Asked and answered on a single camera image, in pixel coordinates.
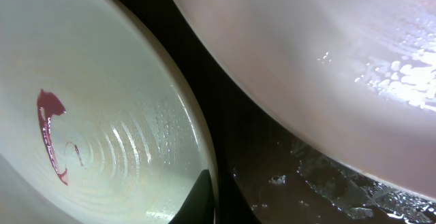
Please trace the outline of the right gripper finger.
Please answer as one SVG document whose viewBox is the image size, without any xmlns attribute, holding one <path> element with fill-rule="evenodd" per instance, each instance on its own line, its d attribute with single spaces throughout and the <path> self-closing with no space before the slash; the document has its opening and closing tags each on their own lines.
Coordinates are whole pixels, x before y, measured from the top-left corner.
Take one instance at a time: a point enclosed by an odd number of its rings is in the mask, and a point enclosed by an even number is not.
<svg viewBox="0 0 436 224">
<path fill-rule="evenodd" d="M 213 224 L 215 200 L 210 172 L 202 170 L 183 205 L 169 224 Z"/>
</svg>

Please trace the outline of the cream plate with red stain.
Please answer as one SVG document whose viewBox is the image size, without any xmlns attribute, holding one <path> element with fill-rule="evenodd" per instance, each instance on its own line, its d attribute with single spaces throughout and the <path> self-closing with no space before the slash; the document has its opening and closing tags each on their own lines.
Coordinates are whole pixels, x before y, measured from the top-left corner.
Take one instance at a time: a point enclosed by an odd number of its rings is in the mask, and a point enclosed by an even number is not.
<svg viewBox="0 0 436 224">
<path fill-rule="evenodd" d="M 1 222 L 169 223 L 202 170 L 201 109 L 117 0 L 1 0 Z"/>
</svg>

